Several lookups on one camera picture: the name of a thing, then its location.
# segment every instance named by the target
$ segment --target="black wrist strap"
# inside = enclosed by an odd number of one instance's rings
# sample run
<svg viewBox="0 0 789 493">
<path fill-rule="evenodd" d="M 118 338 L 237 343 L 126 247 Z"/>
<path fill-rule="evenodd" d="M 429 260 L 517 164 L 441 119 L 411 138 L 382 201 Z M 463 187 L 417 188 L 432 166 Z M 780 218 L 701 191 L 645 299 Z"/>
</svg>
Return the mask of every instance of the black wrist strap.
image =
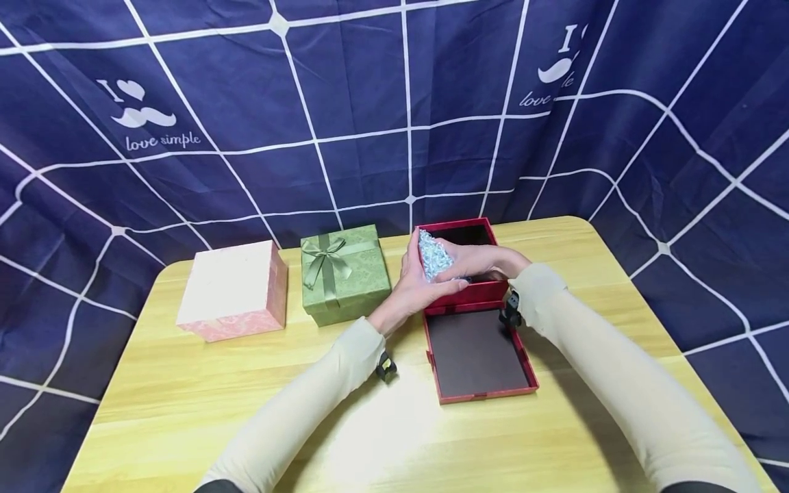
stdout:
<svg viewBox="0 0 789 493">
<path fill-rule="evenodd" d="M 523 317 L 521 317 L 521 313 L 518 311 L 518 303 L 520 303 L 520 300 L 521 298 L 518 292 L 512 290 L 510 296 L 504 303 L 504 308 L 499 310 L 499 321 L 507 327 L 517 328 L 520 327 L 523 322 Z"/>
<path fill-rule="evenodd" d="M 397 365 L 389 357 L 389 353 L 384 351 L 381 354 L 381 359 L 378 361 L 378 366 L 376 366 L 376 375 L 378 375 L 378 378 L 383 380 L 385 383 L 389 383 L 395 377 L 396 373 Z"/>
</svg>

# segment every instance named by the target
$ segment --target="hand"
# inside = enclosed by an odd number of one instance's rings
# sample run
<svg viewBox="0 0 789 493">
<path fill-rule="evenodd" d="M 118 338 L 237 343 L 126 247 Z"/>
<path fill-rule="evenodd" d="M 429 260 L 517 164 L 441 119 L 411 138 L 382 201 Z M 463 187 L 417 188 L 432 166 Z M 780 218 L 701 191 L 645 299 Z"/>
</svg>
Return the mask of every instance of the hand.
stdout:
<svg viewBox="0 0 789 493">
<path fill-rule="evenodd" d="M 419 229 L 411 234 L 406 254 L 402 256 L 400 280 L 392 294 L 367 318 L 384 337 L 398 329 L 413 315 L 433 301 L 459 293 L 469 285 L 462 279 L 428 282 L 419 259 Z"/>
<path fill-rule="evenodd" d="M 456 245 L 444 239 L 438 241 L 447 250 L 454 263 L 436 276 L 436 282 L 486 274 L 512 279 L 517 278 L 523 269 L 531 265 L 529 259 L 510 248 L 494 245 Z"/>
</svg>

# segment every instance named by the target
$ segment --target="beige arm sleeve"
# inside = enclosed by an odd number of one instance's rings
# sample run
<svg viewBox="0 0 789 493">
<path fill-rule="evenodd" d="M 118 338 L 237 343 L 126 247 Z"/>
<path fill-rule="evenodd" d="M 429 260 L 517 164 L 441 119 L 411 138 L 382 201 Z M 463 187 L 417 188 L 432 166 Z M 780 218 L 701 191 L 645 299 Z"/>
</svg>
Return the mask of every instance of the beige arm sleeve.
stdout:
<svg viewBox="0 0 789 493">
<path fill-rule="evenodd" d="M 704 481 L 760 491 L 715 422 L 657 362 L 535 263 L 510 284 L 525 322 L 567 358 L 622 429 L 658 491 Z"/>
<path fill-rule="evenodd" d="M 244 493 L 268 493 L 321 421 L 375 371 L 384 338 L 365 318 L 279 391 L 238 432 L 200 485 L 230 480 Z"/>
</svg>

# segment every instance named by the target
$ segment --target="gift box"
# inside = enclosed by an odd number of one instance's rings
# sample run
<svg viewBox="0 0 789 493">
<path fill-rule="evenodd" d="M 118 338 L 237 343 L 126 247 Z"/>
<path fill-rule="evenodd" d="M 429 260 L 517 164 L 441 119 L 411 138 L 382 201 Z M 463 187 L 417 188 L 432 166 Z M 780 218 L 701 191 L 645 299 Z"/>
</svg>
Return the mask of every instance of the gift box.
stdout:
<svg viewBox="0 0 789 493">
<path fill-rule="evenodd" d="M 518 331 L 499 319 L 503 301 L 424 311 L 428 362 L 440 404 L 530 394 L 540 384 Z"/>
<path fill-rule="evenodd" d="M 320 327 L 367 316 L 391 285 L 375 226 L 301 240 L 301 299 Z"/>
<path fill-rule="evenodd" d="M 434 238 L 455 243 L 456 245 L 497 245 L 488 218 L 463 219 L 461 221 L 438 222 L 419 226 Z M 441 297 L 428 308 L 459 306 L 471 303 L 501 301 L 507 293 L 507 281 L 491 280 L 484 276 L 471 278 L 471 284 L 460 293 Z"/>
<path fill-rule="evenodd" d="M 176 325 L 208 342 L 283 329 L 287 273 L 271 241 L 199 252 Z"/>
</svg>

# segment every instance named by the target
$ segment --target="ribbon bow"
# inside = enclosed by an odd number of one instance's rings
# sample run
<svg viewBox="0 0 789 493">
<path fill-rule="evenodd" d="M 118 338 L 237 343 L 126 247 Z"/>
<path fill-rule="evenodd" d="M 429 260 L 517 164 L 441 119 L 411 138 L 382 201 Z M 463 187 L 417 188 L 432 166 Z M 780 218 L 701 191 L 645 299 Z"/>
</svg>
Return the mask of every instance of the ribbon bow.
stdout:
<svg viewBox="0 0 789 493">
<path fill-rule="evenodd" d="M 329 245 L 326 245 L 329 242 L 328 237 L 322 234 L 318 236 L 318 242 L 320 246 L 316 246 L 314 243 L 307 240 L 301 247 L 302 252 L 315 257 L 309 264 L 304 280 L 304 285 L 310 290 L 315 287 L 315 282 L 318 280 L 318 274 L 323 268 L 323 263 L 326 261 L 328 261 L 328 269 L 323 270 L 323 276 L 324 278 L 331 277 L 331 285 L 334 285 L 334 269 L 337 269 L 337 272 L 343 279 L 348 279 L 351 272 L 353 272 L 351 266 L 338 254 L 342 247 L 345 246 L 345 238 L 337 238 Z"/>
</svg>

